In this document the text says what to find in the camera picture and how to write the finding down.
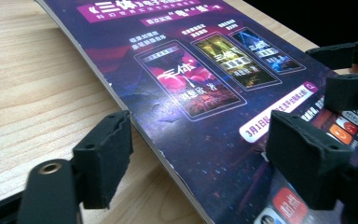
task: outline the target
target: purple background design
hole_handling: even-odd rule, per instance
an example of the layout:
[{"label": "purple background design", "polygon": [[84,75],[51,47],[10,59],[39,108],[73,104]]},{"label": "purple background design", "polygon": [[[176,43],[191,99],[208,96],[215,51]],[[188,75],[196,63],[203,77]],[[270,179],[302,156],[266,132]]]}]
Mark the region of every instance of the purple background design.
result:
[{"label": "purple background design", "polygon": [[[334,75],[334,72],[220,0],[200,2],[208,6],[219,5],[223,7],[221,10],[151,26],[145,26],[142,20],[162,17],[167,15],[167,10],[89,23],[76,8],[97,1],[45,2],[92,59],[106,81],[112,84],[114,92],[131,111],[134,122],[147,134],[144,137],[153,143],[152,148],[157,149],[155,153],[162,153],[171,165],[166,168],[174,169],[213,222],[253,222],[266,206],[270,206],[274,193],[287,183],[281,177],[276,177],[279,176],[278,172],[260,155],[264,150],[266,136],[250,144],[240,136],[239,128],[308,81],[316,85],[319,91],[293,112],[302,115],[323,96],[324,78]],[[218,24],[230,20],[238,24],[237,29],[219,27]],[[264,66],[282,83],[245,91],[217,64],[192,46],[191,42],[203,35],[197,38],[183,35],[184,30],[200,24],[204,25],[207,34],[218,32],[234,44],[237,42],[230,34],[248,27],[303,64],[306,69],[280,75],[254,56],[255,62]],[[131,47],[131,38],[156,31],[164,35],[165,39],[140,49]],[[189,120],[135,60],[137,54],[173,40],[180,42],[198,60],[203,61],[247,104],[220,111],[208,118]],[[236,47],[253,55],[241,45]],[[337,217],[327,217],[337,222],[334,219]]]}]

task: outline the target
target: red app icon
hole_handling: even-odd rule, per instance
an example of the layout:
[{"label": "red app icon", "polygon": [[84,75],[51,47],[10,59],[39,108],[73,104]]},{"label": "red app icon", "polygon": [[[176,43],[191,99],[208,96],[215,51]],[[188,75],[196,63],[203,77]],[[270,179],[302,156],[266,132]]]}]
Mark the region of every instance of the red app icon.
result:
[{"label": "red app icon", "polygon": [[299,224],[308,212],[307,206],[290,189],[282,188],[273,199],[275,208],[290,223]]},{"label": "red app icon", "polygon": [[350,134],[356,134],[358,131],[358,127],[356,125],[354,125],[353,123],[342,117],[338,117],[336,123],[339,127],[343,128],[345,131],[347,131]]}]

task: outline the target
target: orange app icon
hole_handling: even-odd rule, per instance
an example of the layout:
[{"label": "orange app icon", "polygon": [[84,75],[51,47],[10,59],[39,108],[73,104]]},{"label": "orange app icon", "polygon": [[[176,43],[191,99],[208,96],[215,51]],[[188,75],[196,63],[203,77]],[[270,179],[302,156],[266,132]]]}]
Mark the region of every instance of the orange app icon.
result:
[{"label": "orange app icon", "polygon": [[349,145],[351,143],[352,136],[336,124],[333,124],[331,126],[330,133],[346,145]]}]

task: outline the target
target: app icon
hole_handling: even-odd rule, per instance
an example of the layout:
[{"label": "app icon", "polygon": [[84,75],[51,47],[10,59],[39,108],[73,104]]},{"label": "app icon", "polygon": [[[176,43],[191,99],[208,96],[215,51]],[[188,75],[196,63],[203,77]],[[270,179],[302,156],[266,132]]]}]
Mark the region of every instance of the app icon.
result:
[{"label": "app icon", "polygon": [[351,143],[352,137],[349,133],[345,132],[338,125],[333,124],[330,127],[330,133],[339,139],[342,143],[349,145]]},{"label": "app icon", "polygon": [[282,188],[273,199],[274,207],[290,223],[302,223],[308,208],[304,202],[296,196],[290,189]]},{"label": "app icon", "polygon": [[358,126],[358,116],[351,111],[343,111],[342,116]]},{"label": "app icon", "polygon": [[350,134],[356,134],[358,131],[358,127],[356,125],[354,125],[353,123],[349,122],[347,119],[344,119],[342,117],[338,117],[336,123],[339,127],[343,128],[345,131],[347,131]]},{"label": "app icon", "polygon": [[255,219],[254,224],[286,224],[271,208],[266,207]]}]

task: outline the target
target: black clip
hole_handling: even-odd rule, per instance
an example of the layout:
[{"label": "black clip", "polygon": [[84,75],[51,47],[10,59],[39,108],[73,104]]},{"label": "black clip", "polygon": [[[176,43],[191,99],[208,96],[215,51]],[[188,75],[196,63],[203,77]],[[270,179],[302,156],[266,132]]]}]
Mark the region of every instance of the black clip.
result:
[{"label": "black clip", "polygon": [[305,52],[332,70],[350,68],[358,63],[358,42],[319,47]]},{"label": "black clip", "polygon": [[324,107],[335,112],[358,110],[358,74],[328,77]]},{"label": "black clip", "polygon": [[344,223],[358,224],[358,167],[352,150],[300,117],[272,111],[267,158],[314,210],[344,203]]},{"label": "black clip", "polygon": [[82,223],[80,203],[108,207],[130,163],[130,112],[105,117],[73,152],[70,161],[37,165],[24,192],[0,201],[0,223]]}]

